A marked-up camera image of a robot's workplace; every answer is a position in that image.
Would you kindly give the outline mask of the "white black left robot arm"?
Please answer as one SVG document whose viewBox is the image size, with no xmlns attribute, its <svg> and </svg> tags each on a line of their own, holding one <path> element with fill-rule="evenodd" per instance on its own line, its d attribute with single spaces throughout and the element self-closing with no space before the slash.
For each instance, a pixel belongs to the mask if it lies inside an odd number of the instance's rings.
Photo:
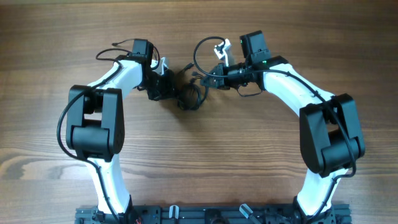
<svg viewBox="0 0 398 224">
<path fill-rule="evenodd" d="M 134 39 L 122 49 L 113 67 L 89 85 L 70 88 L 68 104 L 57 124 L 57 141 L 69 157 L 82 161 L 93 179 L 98 204 L 78 208 L 75 223 L 142 223 L 121 173 L 119 153 L 125 138 L 123 100 L 133 90 L 145 90 L 152 101 L 175 96 L 173 72 L 146 39 Z"/>
</svg>

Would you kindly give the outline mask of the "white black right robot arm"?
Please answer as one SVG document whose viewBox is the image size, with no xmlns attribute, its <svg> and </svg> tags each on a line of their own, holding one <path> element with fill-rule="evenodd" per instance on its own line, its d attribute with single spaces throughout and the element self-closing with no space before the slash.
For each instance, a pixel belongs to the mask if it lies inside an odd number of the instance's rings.
<svg viewBox="0 0 398 224">
<path fill-rule="evenodd" d="M 300 153 L 307 166 L 301 191 L 294 200 L 292 221 L 322 222 L 331 216 L 331 199 L 341 179 L 356 175 L 356 161 L 365 144 L 354 99 L 334 95 L 309 82 L 282 56 L 271 55 L 258 30 L 240 36 L 244 61 L 235 63 L 231 42 L 223 37 L 214 47 L 221 60 L 204 74 L 201 85 L 219 90 L 256 83 L 282 100 L 299 118 Z"/>
</svg>

